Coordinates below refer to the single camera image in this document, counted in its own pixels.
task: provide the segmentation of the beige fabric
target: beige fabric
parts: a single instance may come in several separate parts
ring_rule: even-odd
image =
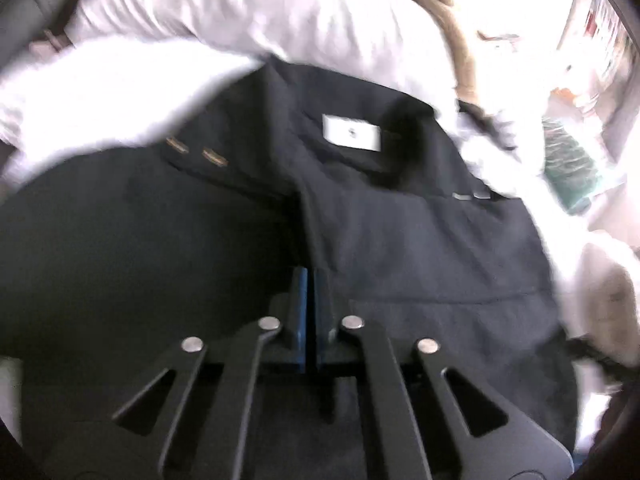
[[[476,83],[476,60],[469,48],[473,41],[463,30],[453,0],[414,0],[435,19],[449,45],[456,73],[456,94],[460,100],[480,105]]]

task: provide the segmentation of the black garment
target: black garment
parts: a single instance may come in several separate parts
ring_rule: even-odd
[[[376,124],[381,151],[327,142],[322,115]],[[0,208],[0,351],[24,359],[35,456],[170,343],[257,319],[296,264],[327,270],[335,301],[381,320],[399,353],[438,339],[573,447],[575,380],[536,229],[468,172],[429,105],[271,60],[177,139],[79,156]],[[276,397],[260,478],[287,476],[274,456],[292,478],[364,474],[353,421],[332,431],[308,400]]]

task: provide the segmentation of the white bedding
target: white bedding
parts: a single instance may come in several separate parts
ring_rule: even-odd
[[[593,322],[601,312],[582,307],[586,291],[599,283],[586,286],[578,272],[585,248],[600,242],[580,219],[562,211],[535,172],[458,115],[446,46],[433,20],[413,2],[82,0],[68,33],[76,48],[0,82],[0,137],[18,147],[2,175],[12,187],[78,153],[167,136],[203,99],[258,68],[258,56],[277,54],[433,105],[471,171],[498,192],[521,196],[529,208],[570,334],[597,333],[602,326]],[[607,251],[598,257],[615,260]],[[608,321],[601,332],[610,333],[613,323],[628,335],[621,346],[606,345],[610,354],[637,359],[634,316],[614,312]],[[593,390],[583,389],[584,395]]]

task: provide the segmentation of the white tag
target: white tag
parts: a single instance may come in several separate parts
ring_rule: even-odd
[[[337,146],[380,151],[380,128],[366,121],[322,116],[324,138]]]

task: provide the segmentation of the rivet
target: rivet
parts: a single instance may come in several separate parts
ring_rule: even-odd
[[[358,316],[345,316],[342,318],[341,323],[348,330],[357,330],[364,326],[364,321]]]
[[[185,352],[193,353],[199,352],[204,347],[202,339],[199,337],[188,337],[180,345]]]
[[[204,155],[204,158],[206,158],[209,162],[213,162],[216,166],[226,166],[228,164],[228,161],[225,157],[223,157],[222,155],[218,155],[210,148],[205,148],[204,150],[202,150],[202,155]]]
[[[423,354],[435,354],[440,349],[440,343],[435,339],[420,339],[418,341],[418,350]]]
[[[258,326],[263,330],[277,330],[280,327],[280,320],[273,316],[261,317],[258,320]]]
[[[175,137],[167,137],[166,143],[178,153],[181,153],[183,155],[189,153],[189,148]]]

